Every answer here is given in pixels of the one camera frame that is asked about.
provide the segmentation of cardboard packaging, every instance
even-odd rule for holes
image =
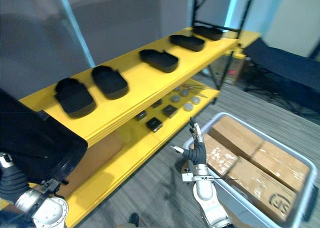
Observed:
[[[79,164],[66,177],[69,184],[61,185],[57,194],[64,197],[68,196],[114,157],[123,147],[124,143],[116,131],[89,147]]]
[[[239,157],[227,178],[234,179],[227,179],[227,182],[244,192],[259,210],[275,222],[287,219],[296,194],[270,175]]]
[[[304,163],[269,141],[262,144],[250,162],[294,192],[301,191],[309,173]]]
[[[236,156],[247,160],[263,142],[259,136],[229,116],[223,116],[211,127],[208,134]]]
[[[224,177],[238,157],[208,134],[203,134],[206,162],[217,175]]]

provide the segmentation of shelf board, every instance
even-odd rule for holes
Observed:
[[[186,28],[176,34],[190,35],[191,31],[190,28]],[[166,36],[103,63],[102,65],[119,70],[128,82],[128,94],[119,99],[105,98],[94,84],[91,77],[92,69],[72,76],[85,84],[97,104],[97,108],[84,117],[73,119],[62,110],[54,97],[56,84],[28,95],[20,101],[35,111],[46,111],[64,126],[84,138],[90,147],[211,64],[219,56],[233,49],[237,44],[236,39],[230,38],[222,38],[217,41],[202,39],[206,40],[206,43],[204,49],[199,52],[173,45]],[[177,69],[171,73],[163,73],[141,62],[139,51],[143,49],[166,50],[177,56],[179,58]]]
[[[188,80],[187,82],[189,84],[201,84],[194,80]],[[200,93],[207,98],[201,97],[200,104],[195,104],[192,111],[184,111],[183,104],[196,94],[190,93],[180,103],[172,103],[170,97],[175,93],[172,91],[165,95],[162,105],[156,108],[147,108],[147,117],[140,121],[136,121],[134,118],[130,119],[116,130],[120,134],[119,137],[122,137],[125,147],[67,197],[66,201],[69,205],[69,213],[66,219],[67,227],[72,228],[77,225],[168,141],[177,130],[184,126],[189,121],[189,117],[195,116],[213,98],[217,97],[219,91],[206,86],[206,89],[200,91]],[[178,112],[172,118],[162,114],[162,108],[168,104],[178,108]],[[152,117],[157,117],[163,124],[163,127],[156,133],[151,132],[146,127],[146,122]]]
[[[234,50],[233,57],[237,59],[244,59],[246,57],[245,54],[243,54],[243,48],[250,45],[252,42],[254,42],[256,39],[261,37],[261,33],[255,32],[255,31],[249,31],[249,30],[242,30],[240,33],[240,37],[238,42],[241,44],[241,47],[237,47]],[[235,39],[237,37],[237,33],[233,31],[228,31],[223,34],[224,38],[230,38]],[[230,55],[231,50],[226,52],[226,55]]]

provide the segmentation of shoe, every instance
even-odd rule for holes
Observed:
[[[132,213],[129,217],[129,223],[134,224],[136,227],[139,226],[139,215],[137,213]]]

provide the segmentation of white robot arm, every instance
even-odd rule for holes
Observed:
[[[193,162],[193,171],[187,170],[182,174],[184,182],[195,182],[193,196],[201,208],[201,216],[208,228],[232,228],[231,218],[219,203],[217,192],[207,166],[207,154],[204,138],[199,125],[190,118],[190,132],[194,139],[194,149],[187,150],[179,146],[171,147]]]
[[[27,177],[19,170],[9,154],[0,153],[0,196],[25,216],[33,219],[37,228],[65,228],[67,202],[59,197],[49,198],[28,185]]]

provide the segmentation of black mesh chair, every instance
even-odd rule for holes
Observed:
[[[281,98],[298,115],[302,108],[320,114],[320,62],[270,47],[261,38],[243,53],[253,64],[245,92],[264,92],[269,102]]]
[[[1,89],[0,120],[0,152],[11,155],[29,182],[62,182],[87,151],[88,143],[83,138]]]

